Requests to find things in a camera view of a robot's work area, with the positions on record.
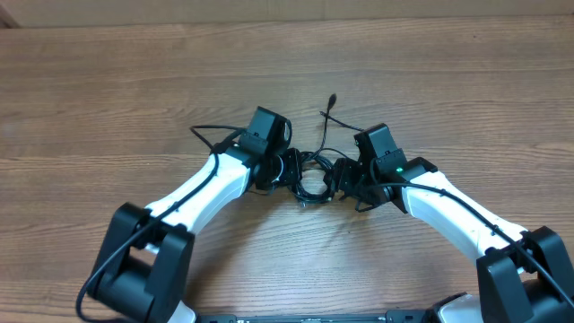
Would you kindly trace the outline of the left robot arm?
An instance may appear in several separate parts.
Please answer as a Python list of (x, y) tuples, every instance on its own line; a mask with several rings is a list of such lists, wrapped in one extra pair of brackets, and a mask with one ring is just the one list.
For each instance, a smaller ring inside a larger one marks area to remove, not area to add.
[(175, 191), (146, 207), (117, 209), (75, 301), (82, 321), (85, 296), (133, 322), (198, 320), (183, 301), (196, 235), (252, 185), (268, 188), (287, 171), (289, 119), (259, 107), (247, 127), (228, 129), (207, 144), (205, 165)]

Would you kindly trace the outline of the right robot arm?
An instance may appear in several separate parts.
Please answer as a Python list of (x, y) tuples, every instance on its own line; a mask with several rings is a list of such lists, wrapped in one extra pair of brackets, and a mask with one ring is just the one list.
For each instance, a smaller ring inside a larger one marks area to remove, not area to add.
[(330, 193), (353, 197), (359, 212), (386, 203), (427, 223), (474, 263), (479, 292), (451, 296), (421, 322), (571, 322), (573, 265), (557, 232), (530, 231), (490, 212), (451, 184), (437, 166), (407, 160), (385, 124), (358, 131), (360, 156), (336, 161)]

